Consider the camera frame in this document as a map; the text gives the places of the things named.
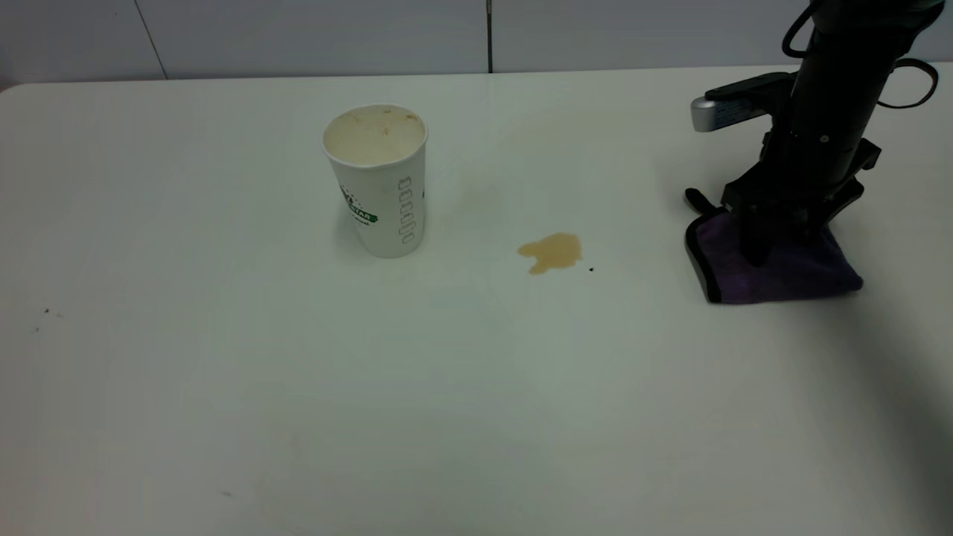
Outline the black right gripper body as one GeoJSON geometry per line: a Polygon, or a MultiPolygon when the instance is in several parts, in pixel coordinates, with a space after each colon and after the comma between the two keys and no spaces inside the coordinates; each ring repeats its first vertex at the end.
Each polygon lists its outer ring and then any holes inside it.
{"type": "Polygon", "coordinates": [[[758,162],[724,187],[721,204],[739,214],[832,202],[881,153],[864,127],[773,127],[758,162]]]}

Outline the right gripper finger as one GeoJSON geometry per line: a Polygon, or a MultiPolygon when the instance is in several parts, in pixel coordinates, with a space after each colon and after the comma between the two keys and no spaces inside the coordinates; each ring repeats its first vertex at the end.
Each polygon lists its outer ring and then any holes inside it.
{"type": "Polygon", "coordinates": [[[864,186],[857,179],[844,181],[843,187],[829,196],[821,198],[815,207],[815,223],[830,224],[847,206],[854,203],[864,193],[864,186]]]}
{"type": "Polygon", "coordinates": [[[777,222],[771,211],[742,209],[736,215],[739,253],[752,266],[767,262],[775,241],[777,222]]]}

